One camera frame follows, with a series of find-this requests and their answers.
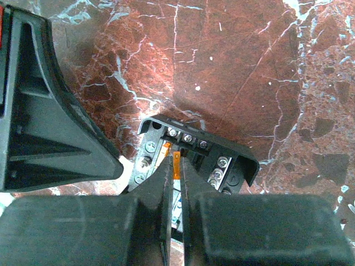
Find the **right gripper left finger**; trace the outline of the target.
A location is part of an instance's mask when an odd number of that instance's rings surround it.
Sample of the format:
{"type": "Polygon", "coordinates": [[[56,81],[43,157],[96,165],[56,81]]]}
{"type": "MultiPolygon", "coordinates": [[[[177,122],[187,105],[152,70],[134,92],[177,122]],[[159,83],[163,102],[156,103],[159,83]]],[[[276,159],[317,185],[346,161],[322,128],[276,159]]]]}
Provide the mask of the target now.
{"type": "Polygon", "coordinates": [[[1,215],[2,265],[168,265],[173,159],[118,196],[29,196],[1,215]]]}

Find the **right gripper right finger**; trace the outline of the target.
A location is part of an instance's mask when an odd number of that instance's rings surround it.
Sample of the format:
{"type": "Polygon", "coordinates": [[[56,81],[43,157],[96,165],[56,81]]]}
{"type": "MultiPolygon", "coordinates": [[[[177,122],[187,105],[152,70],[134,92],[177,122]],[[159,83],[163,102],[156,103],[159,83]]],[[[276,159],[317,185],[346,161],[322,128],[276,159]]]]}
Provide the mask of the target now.
{"type": "Polygon", "coordinates": [[[183,159],[186,265],[353,265],[329,204],[316,195],[227,195],[183,159]]]}

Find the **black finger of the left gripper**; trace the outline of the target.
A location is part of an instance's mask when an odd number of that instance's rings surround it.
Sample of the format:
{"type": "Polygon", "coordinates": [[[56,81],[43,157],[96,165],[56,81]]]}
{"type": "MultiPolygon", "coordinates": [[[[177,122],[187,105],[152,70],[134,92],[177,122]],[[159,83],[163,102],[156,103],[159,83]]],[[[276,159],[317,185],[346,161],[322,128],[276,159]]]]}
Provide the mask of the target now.
{"type": "Polygon", "coordinates": [[[114,180],[119,151],[67,87],[50,20],[1,5],[1,191],[114,180]]]}

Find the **black fuse box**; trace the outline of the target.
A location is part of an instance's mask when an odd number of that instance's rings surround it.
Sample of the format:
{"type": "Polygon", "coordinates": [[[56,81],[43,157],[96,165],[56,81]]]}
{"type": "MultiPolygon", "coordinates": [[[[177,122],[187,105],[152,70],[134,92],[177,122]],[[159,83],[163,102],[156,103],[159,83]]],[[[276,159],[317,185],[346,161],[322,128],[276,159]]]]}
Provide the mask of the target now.
{"type": "Polygon", "coordinates": [[[244,182],[251,185],[259,163],[250,150],[225,138],[182,124],[164,115],[144,119],[143,136],[129,181],[129,194],[138,200],[131,238],[136,242],[184,241],[181,179],[173,180],[173,152],[190,161],[215,190],[237,194],[244,182]],[[161,153],[170,142],[167,157],[161,153]]]}

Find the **orange blade fuse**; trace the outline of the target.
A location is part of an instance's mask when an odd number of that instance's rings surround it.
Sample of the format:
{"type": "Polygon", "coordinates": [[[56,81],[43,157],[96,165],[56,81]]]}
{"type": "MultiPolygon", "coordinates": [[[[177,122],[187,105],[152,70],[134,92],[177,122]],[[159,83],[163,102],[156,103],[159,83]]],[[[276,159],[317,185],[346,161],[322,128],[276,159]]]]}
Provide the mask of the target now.
{"type": "Polygon", "coordinates": [[[170,142],[166,142],[163,144],[162,148],[161,148],[161,153],[167,157],[170,153],[170,149],[171,149],[171,143],[170,142]]]}
{"type": "Polygon", "coordinates": [[[181,179],[180,160],[181,160],[180,151],[174,151],[173,152],[173,180],[181,179]]]}

